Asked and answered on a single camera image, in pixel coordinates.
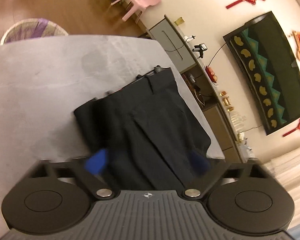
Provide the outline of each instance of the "gray table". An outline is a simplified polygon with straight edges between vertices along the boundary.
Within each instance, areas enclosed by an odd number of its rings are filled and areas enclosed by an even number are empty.
[[[73,110],[156,65],[172,68],[180,95],[211,137],[208,156],[223,158],[199,106],[157,41],[78,35],[0,47],[0,236],[8,230],[2,199],[38,159],[88,154]]]

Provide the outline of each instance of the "black fabric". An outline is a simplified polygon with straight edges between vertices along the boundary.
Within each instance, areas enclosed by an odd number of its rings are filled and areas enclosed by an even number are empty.
[[[89,101],[74,113],[92,153],[108,149],[103,177],[111,187],[183,190],[198,176],[199,166],[207,168],[211,140],[179,95],[171,69]]]

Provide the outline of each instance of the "drawer handle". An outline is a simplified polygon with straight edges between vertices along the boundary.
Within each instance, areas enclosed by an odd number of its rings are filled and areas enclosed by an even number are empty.
[[[173,42],[170,40],[169,36],[166,34],[165,31],[162,31],[162,32],[167,36],[168,40],[171,42],[171,44],[172,44],[172,46],[174,47],[174,49],[176,50],[176,52],[178,52],[178,54],[179,54],[181,60],[183,60],[183,57],[181,56],[181,54],[180,54],[180,52],[178,51],[178,49],[176,48],[176,46],[174,46],[174,44],[173,44]]]

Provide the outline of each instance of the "television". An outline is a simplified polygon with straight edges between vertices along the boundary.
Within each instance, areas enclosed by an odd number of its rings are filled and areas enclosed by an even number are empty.
[[[225,35],[269,135],[300,118],[300,72],[291,46],[272,12]]]

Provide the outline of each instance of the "silver screw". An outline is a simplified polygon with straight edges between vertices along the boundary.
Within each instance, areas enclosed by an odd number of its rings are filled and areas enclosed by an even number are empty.
[[[112,195],[112,191],[107,188],[102,188],[97,190],[97,195],[99,197],[110,197]]]
[[[185,195],[188,196],[188,197],[199,197],[200,194],[201,194],[201,192],[199,190],[193,189],[193,188],[187,189],[185,191]]]

